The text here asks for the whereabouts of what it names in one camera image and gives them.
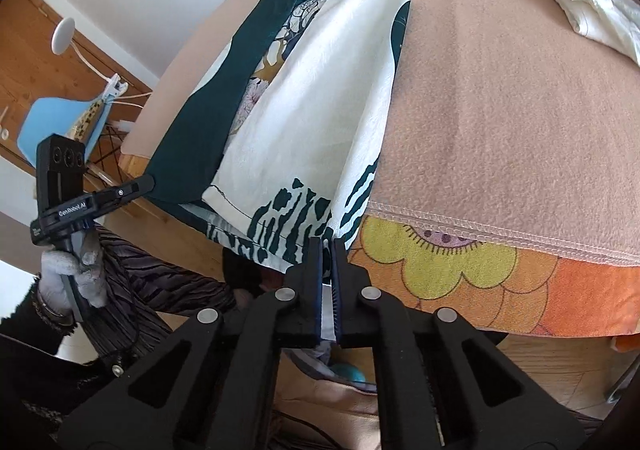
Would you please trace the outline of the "left forearm black sleeve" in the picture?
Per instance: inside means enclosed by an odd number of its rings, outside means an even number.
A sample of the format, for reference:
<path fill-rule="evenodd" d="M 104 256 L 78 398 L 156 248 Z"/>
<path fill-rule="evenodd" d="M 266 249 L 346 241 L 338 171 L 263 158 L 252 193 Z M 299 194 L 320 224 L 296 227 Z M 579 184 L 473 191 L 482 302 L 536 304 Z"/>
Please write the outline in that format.
<path fill-rule="evenodd" d="M 64 420 L 115 380 L 98 358 L 76 363 L 56 357 L 73 322 L 44 313 L 33 283 L 11 316 L 1 320 L 1 447 L 56 449 Z"/>

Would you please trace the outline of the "left hand white knit glove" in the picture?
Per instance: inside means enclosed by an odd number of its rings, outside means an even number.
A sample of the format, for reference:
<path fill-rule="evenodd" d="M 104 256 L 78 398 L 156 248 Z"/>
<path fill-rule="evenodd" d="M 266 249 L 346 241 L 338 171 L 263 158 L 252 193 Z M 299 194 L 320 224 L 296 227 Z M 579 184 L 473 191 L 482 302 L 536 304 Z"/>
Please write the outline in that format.
<path fill-rule="evenodd" d="M 63 278 L 72 277 L 79 295 L 90 306 L 102 308 L 107 302 L 99 233 L 96 229 L 84 233 L 79 254 L 49 250 L 41 254 L 38 296 L 54 318 L 63 318 L 73 312 L 70 296 L 65 291 Z"/>

